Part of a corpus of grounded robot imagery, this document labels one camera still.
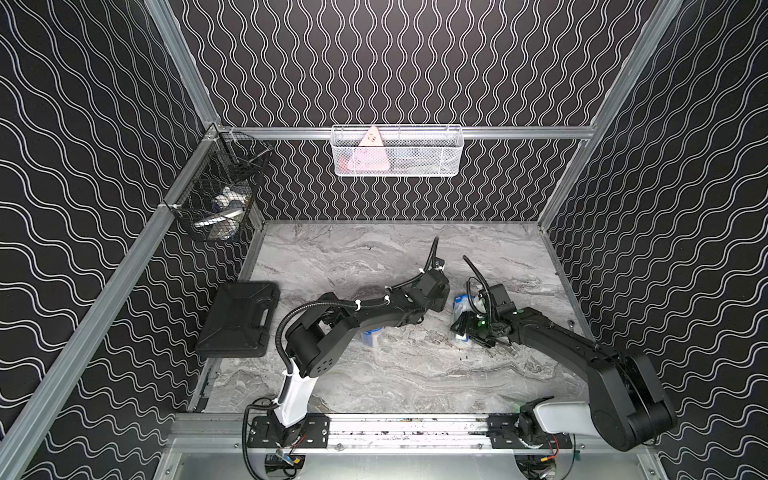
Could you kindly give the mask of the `clear jar toiletry kit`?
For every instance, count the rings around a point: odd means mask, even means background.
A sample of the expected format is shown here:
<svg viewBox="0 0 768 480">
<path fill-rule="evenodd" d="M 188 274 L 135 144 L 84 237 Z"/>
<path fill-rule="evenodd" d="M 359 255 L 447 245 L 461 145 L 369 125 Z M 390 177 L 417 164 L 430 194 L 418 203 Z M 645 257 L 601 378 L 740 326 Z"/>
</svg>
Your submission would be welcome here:
<svg viewBox="0 0 768 480">
<path fill-rule="evenodd" d="M 470 342 L 468 327 L 473 320 L 478 319 L 481 312 L 481 301 L 477 296 L 459 295 L 453 302 L 453 323 L 450 330 L 458 344 L 464 345 Z"/>
</svg>

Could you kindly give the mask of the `clear jar blue lid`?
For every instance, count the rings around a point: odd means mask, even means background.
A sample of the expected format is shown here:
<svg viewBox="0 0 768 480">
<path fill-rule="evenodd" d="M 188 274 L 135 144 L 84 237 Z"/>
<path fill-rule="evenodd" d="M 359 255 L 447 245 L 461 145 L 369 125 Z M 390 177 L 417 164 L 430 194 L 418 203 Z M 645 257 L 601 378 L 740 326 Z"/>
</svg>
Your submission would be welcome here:
<svg viewBox="0 0 768 480">
<path fill-rule="evenodd" d="M 363 331 L 361 333 L 362 344 L 370 348 L 378 348 L 380 345 L 380 336 L 382 331 L 382 328 Z"/>
</svg>

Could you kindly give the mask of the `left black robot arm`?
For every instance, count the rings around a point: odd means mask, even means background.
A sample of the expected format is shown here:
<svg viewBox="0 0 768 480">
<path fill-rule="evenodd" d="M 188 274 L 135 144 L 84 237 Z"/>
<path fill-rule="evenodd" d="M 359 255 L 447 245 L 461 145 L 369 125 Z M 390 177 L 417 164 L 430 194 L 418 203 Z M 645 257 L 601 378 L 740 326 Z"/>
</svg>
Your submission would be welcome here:
<svg viewBox="0 0 768 480">
<path fill-rule="evenodd" d="M 275 348 L 285 365 L 274 416 L 290 428 L 304 420 L 317 379 L 361 332 L 419 324 L 444 309 L 449 279 L 440 267 L 387 290 L 380 299 L 342 300 L 334 293 L 291 310 L 278 324 Z"/>
</svg>

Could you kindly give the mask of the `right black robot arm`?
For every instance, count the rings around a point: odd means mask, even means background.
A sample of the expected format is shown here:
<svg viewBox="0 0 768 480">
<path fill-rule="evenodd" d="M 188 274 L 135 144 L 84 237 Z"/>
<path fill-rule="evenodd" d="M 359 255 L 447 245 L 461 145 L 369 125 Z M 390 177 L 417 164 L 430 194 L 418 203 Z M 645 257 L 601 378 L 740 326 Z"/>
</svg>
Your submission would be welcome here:
<svg viewBox="0 0 768 480">
<path fill-rule="evenodd" d="M 678 425 L 675 408 L 646 355 L 597 344 L 534 308 L 518 308 L 501 284 L 490 293 L 481 291 L 477 300 L 468 298 L 451 331 L 485 348 L 504 339 L 537 350 L 586 383 L 586 402 L 549 396 L 520 407 L 515 434 L 526 444 L 541 444 L 548 435 L 586 435 L 625 452 Z"/>
</svg>

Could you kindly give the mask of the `pink triangular card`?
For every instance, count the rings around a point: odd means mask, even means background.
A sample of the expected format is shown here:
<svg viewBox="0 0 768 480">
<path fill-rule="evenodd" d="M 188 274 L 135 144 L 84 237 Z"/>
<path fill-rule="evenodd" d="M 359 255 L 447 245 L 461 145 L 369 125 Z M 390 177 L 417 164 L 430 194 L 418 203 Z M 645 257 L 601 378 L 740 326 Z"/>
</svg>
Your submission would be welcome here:
<svg viewBox="0 0 768 480">
<path fill-rule="evenodd" d="M 354 174 L 376 174 L 390 170 L 391 162 L 377 126 L 371 126 L 363 135 L 353 149 L 346 168 Z"/>
</svg>

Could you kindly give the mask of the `black plastic carry case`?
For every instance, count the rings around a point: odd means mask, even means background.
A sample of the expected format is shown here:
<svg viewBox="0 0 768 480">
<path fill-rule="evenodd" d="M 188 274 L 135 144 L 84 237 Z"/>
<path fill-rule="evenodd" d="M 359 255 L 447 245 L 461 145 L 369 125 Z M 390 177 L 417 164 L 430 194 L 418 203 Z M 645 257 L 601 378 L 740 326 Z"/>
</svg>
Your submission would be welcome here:
<svg viewBox="0 0 768 480">
<path fill-rule="evenodd" d="M 280 289 L 269 281 L 219 287 L 195 345 L 203 359 L 260 358 L 266 354 Z"/>
</svg>

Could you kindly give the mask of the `white items in black basket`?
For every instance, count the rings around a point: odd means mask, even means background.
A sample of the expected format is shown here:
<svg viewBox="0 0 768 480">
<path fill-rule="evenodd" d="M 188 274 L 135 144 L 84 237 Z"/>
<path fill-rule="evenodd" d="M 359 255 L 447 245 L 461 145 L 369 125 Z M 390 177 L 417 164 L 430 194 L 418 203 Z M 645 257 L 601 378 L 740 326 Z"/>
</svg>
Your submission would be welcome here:
<svg viewBox="0 0 768 480">
<path fill-rule="evenodd" d="M 212 200 L 213 212 L 193 223 L 207 240 L 229 240 L 237 232 L 251 199 L 245 186 L 225 186 Z"/>
</svg>

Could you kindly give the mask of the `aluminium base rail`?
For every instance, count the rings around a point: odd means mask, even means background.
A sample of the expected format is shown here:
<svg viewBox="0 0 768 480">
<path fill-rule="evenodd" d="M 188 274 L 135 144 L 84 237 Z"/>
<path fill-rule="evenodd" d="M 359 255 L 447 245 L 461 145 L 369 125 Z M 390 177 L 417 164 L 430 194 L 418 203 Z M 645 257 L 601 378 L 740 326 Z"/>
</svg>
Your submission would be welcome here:
<svg viewBox="0 0 768 480">
<path fill-rule="evenodd" d="M 171 453 L 239 453 L 242 416 L 181 414 L 167 450 Z M 513 436 L 509 416 L 481 414 L 312 414 L 286 449 L 299 454 L 533 454 L 577 451 L 614 454 L 596 437 L 575 441 L 560 435 L 532 449 Z"/>
</svg>

